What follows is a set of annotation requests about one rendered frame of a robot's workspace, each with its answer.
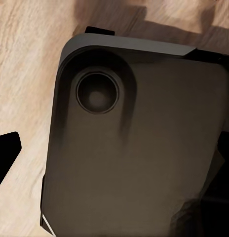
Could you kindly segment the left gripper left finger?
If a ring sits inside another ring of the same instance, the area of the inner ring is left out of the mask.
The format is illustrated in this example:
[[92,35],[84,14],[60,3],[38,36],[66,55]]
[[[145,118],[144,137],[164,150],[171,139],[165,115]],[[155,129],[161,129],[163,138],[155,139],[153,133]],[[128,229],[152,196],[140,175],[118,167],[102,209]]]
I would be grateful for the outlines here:
[[0,184],[22,150],[17,131],[0,135]]

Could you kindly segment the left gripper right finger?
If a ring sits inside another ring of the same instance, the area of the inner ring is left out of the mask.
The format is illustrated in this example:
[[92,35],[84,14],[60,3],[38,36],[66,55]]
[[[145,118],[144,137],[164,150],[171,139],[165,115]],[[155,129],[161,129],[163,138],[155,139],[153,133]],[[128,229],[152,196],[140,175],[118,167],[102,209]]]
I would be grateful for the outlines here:
[[229,165],[229,132],[221,132],[217,148]]

